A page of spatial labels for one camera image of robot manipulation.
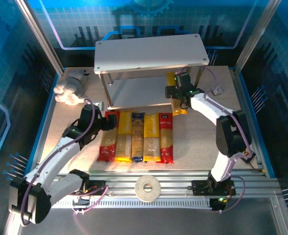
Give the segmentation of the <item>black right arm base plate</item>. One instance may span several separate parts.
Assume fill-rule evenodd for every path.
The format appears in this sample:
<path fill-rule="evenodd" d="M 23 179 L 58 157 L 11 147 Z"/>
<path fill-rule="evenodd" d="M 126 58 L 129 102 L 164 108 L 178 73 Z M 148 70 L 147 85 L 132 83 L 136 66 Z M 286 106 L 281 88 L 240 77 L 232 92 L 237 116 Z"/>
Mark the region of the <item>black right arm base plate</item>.
<path fill-rule="evenodd" d="M 223 182 L 208 180 L 193 180 L 189 189 L 194 196 L 228 196 L 236 195 L 234 181 L 227 179 Z"/>

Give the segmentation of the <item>aluminium frame post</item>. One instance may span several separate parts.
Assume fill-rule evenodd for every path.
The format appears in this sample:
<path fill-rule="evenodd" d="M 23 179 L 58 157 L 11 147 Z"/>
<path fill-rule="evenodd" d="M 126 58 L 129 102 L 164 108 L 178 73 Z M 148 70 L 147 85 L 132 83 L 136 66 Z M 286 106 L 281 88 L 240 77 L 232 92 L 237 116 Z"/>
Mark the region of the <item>aluminium frame post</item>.
<path fill-rule="evenodd" d="M 245 44 L 236 64 L 233 69 L 235 75 L 239 75 L 239 73 L 244 68 L 246 62 L 248 61 L 250 55 L 252 54 L 255 46 L 258 41 L 264 34 L 266 27 L 268 26 L 270 20 L 275 14 L 278 6 L 280 5 L 282 0 L 269 0 L 264 11 L 262 12 L 260 18 L 258 19 L 256 26 L 254 27 L 252 34 L 250 35 L 247 43 Z"/>
<path fill-rule="evenodd" d="M 41 27 L 34 11 L 32 10 L 30 4 L 27 0 L 14 0 L 19 9 L 21 10 L 24 18 L 26 19 L 28 25 L 30 26 L 32 32 L 34 33 L 37 41 L 44 50 L 47 58 L 52 64 L 53 68 L 59 75 L 64 74 L 64 68 L 61 61 L 58 58 L 52 44 L 50 43 L 48 37 L 46 36 L 43 28 Z"/>

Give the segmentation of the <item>white two-tier shelf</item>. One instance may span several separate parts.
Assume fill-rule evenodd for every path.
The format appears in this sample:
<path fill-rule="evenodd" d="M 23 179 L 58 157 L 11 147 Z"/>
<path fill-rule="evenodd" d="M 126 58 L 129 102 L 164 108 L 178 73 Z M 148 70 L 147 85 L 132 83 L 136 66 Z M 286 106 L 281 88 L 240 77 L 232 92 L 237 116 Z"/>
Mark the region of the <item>white two-tier shelf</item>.
<path fill-rule="evenodd" d="M 208 64 L 199 34 L 98 41 L 95 46 L 94 73 L 110 110 L 170 105 L 166 73 Z"/>

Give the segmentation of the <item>yellow spaghetti bag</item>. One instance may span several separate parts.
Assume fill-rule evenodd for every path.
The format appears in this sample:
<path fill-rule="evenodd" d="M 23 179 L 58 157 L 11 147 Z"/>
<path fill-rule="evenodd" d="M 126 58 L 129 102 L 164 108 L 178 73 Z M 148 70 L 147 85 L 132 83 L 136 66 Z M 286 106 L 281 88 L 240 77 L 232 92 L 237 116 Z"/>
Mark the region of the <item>yellow spaghetti bag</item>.
<path fill-rule="evenodd" d="M 131 163 L 132 158 L 132 111 L 121 111 L 114 162 Z"/>
<path fill-rule="evenodd" d="M 160 162 L 159 113 L 144 115 L 143 161 Z"/>

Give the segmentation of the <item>blue spaghetti bag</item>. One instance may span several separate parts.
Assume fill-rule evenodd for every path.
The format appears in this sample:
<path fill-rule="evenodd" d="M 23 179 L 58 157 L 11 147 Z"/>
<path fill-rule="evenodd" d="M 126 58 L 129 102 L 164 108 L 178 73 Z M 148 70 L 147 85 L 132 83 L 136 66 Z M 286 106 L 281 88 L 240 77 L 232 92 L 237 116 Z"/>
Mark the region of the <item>blue spaghetti bag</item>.
<path fill-rule="evenodd" d="M 132 113 L 132 153 L 135 163 L 143 161 L 144 113 Z"/>

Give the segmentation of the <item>yellow pasta bag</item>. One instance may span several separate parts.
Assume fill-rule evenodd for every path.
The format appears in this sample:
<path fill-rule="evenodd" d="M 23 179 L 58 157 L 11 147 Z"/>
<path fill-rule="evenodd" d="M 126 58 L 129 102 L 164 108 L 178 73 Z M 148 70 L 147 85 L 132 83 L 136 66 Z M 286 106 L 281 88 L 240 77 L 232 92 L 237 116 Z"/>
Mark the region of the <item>yellow pasta bag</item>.
<path fill-rule="evenodd" d="M 167 72 L 167 85 L 168 86 L 176 85 L 175 72 Z M 172 98 L 172 96 L 170 96 L 170 101 L 171 101 L 173 116 L 187 114 L 187 111 L 181 108 L 181 101 L 179 99 Z"/>

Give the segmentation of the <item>red spaghetti bag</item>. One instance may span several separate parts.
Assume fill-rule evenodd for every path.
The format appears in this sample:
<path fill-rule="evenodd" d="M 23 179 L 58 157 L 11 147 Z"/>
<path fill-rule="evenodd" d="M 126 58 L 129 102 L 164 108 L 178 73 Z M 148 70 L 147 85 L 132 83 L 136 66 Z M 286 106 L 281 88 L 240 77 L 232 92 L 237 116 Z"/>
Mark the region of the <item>red spaghetti bag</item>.
<path fill-rule="evenodd" d="M 116 141 L 119 124 L 119 111 L 106 111 L 105 117 L 109 119 L 109 115 L 116 115 L 117 124 L 112 130 L 103 131 L 101 143 L 99 147 L 98 162 L 113 162 L 116 153 Z"/>
<path fill-rule="evenodd" d="M 173 164 L 173 115 L 159 113 L 161 163 Z"/>

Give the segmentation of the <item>small black connector board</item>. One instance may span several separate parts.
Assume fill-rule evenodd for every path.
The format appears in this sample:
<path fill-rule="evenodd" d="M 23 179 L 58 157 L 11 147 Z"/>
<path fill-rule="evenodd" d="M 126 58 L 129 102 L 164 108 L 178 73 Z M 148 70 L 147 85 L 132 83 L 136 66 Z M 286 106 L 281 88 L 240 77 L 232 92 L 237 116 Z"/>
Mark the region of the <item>small black connector board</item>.
<path fill-rule="evenodd" d="M 254 151 L 249 152 L 248 150 L 246 150 L 245 152 L 243 152 L 243 157 L 241 157 L 241 159 L 246 163 L 249 164 L 254 157 L 256 156 L 256 153 Z"/>

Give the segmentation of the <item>black controller box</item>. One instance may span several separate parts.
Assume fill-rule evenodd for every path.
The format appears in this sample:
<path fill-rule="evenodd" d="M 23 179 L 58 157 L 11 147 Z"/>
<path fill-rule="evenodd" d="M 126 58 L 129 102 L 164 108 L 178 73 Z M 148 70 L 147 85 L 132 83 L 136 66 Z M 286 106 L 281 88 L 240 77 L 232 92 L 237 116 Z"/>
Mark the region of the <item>black controller box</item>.
<path fill-rule="evenodd" d="M 223 211 L 226 208 L 226 204 L 228 202 L 227 197 L 221 198 L 210 198 L 209 204 L 212 211 L 219 212 Z"/>

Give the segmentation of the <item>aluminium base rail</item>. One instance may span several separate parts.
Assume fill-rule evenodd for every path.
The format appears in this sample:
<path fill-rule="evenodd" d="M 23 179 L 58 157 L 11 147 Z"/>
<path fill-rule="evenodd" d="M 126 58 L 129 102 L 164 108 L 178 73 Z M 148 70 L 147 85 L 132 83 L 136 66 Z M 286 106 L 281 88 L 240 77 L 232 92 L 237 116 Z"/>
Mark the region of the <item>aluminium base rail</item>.
<path fill-rule="evenodd" d="M 207 170 L 93 170 L 87 172 L 92 180 L 105 180 L 109 186 L 107 195 L 116 198 L 135 198 L 135 183 L 143 175 L 156 177 L 161 185 L 160 198 L 191 198 L 187 189 L 193 180 L 206 180 Z M 236 197 L 272 198 L 282 194 L 276 178 L 268 178 L 252 169 L 235 169 L 234 181 Z"/>

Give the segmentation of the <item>grey tape roll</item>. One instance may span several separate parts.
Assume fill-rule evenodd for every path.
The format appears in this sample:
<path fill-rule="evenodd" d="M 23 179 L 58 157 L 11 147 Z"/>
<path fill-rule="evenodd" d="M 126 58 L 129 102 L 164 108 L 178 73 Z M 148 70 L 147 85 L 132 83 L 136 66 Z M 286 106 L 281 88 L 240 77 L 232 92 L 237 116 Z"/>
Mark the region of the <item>grey tape roll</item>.
<path fill-rule="evenodd" d="M 150 203 L 160 196 L 161 185 L 156 177 L 143 175 L 136 181 L 134 191 L 139 200 Z"/>

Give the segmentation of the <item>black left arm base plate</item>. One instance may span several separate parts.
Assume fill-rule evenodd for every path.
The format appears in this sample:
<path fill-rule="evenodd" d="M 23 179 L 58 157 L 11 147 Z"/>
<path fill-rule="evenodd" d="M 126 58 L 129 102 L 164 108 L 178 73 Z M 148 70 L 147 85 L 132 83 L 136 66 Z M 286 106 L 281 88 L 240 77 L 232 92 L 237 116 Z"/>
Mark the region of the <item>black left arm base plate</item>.
<path fill-rule="evenodd" d="M 105 180 L 90 180 L 85 188 L 85 194 L 87 195 L 102 195 L 105 190 Z"/>

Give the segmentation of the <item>white plush toy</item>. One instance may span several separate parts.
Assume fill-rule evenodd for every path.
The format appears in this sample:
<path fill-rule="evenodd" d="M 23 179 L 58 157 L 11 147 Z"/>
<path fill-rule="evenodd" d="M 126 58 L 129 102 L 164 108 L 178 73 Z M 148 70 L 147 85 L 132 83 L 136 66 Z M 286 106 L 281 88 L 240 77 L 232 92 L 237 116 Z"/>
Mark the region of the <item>white plush toy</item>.
<path fill-rule="evenodd" d="M 89 75 L 90 72 L 85 69 L 68 70 L 53 89 L 55 100 L 69 106 L 84 103 L 86 98 L 84 86 Z"/>

